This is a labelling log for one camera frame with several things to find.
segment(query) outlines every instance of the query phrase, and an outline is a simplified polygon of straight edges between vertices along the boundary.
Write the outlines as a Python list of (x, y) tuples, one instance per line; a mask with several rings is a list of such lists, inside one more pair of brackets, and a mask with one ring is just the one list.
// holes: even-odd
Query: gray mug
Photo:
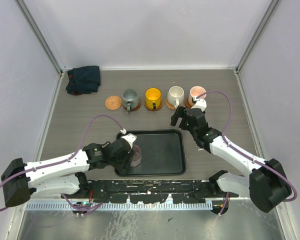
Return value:
[(132, 109), (135, 109), (139, 105), (139, 97), (137, 92), (133, 89), (125, 90), (122, 95), (122, 105), (128, 112), (131, 112)]

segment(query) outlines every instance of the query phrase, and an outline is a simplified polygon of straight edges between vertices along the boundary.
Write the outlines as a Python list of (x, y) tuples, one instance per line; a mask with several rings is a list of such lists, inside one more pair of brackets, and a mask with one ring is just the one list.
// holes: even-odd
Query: white mug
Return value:
[(182, 87), (173, 86), (169, 89), (167, 100), (169, 104), (177, 109), (177, 107), (185, 100), (185, 91), (182, 89)]
[[(194, 86), (193, 88), (190, 89), (190, 94), (188, 97), (188, 102), (190, 104), (191, 107), (193, 107), (195, 104), (192, 102), (193, 97), (197, 97), (200, 94), (205, 93), (206, 90), (202, 87), (202, 86)], [(201, 99), (204, 99), (206, 97), (206, 94), (203, 95), (202, 97), (200, 97)]]

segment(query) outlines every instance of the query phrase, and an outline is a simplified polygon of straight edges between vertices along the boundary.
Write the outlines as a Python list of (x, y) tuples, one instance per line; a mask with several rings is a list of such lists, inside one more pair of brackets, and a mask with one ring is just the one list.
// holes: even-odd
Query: tray rim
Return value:
[[(179, 137), (179, 145), (180, 145), (180, 150), (181, 150), (181, 158), (182, 158), (182, 171), (178, 173), (168, 173), (168, 174), (138, 174), (138, 175), (121, 175), (118, 173), (116, 169), (114, 169), (114, 172), (117, 176), (121, 178), (128, 178), (128, 177), (157, 177), (157, 176), (179, 176), (182, 175), (186, 172), (187, 170), (187, 163), (186, 163), (186, 155), (185, 155), (185, 147), (184, 147), (184, 139), (182, 136), (182, 132), (179, 131), (178, 129), (158, 129), (158, 130), (127, 130), (126, 134), (132, 133), (134, 134), (135, 132), (146, 132), (146, 134), (150, 134), (153, 132), (167, 132), (169, 133), (174, 133), (177, 134)], [(116, 135), (115, 139), (119, 139), (123, 134), (121, 132), (118, 132)]]

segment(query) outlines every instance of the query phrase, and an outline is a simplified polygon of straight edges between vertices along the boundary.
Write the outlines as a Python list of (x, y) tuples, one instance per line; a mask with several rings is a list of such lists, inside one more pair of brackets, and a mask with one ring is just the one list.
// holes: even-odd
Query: yellow mug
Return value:
[(145, 91), (145, 105), (149, 109), (156, 109), (161, 104), (161, 91), (158, 88), (152, 87)]

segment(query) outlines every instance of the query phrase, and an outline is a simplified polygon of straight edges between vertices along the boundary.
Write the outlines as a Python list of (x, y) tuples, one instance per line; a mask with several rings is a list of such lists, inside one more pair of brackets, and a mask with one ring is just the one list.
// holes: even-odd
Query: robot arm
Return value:
[(203, 99), (198, 99), (191, 109), (178, 106), (171, 117), (171, 126), (175, 126), (178, 119), (182, 118), (179, 128), (189, 131), (198, 147), (221, 157), (242, 172), (243, 176), (235, 176), (224, 170), (216, 173), (209, 179), (213, 189), (250, 197), (257, 208), (268, 213), (291, 195), (292, 190), (280, 177), (255, 161), (286, 177), (282, 165), (274, 158), (266, 161), (254, 156), (223, 137), (217, 129), (209, 127), (204, 111), (206, 106)]
[(70, 160), (73, 153), (38, 162), (24, 163), (22, 158), (13, 160), (2, 174), (1, 181), (22, 171), (34, 171), (13, 178), (2, 187), (5, 206), (15, 207), (31, 197), (54, 197), (60, 196), (60, 193), (85, 195), (89, 191), (89, 185), (81, 172), (113, 166), (124, 173), (135, 154), (132, 147), (136, 139), (135, 135), (128, 134), (113, 143), (91, 143), (80, 149)]

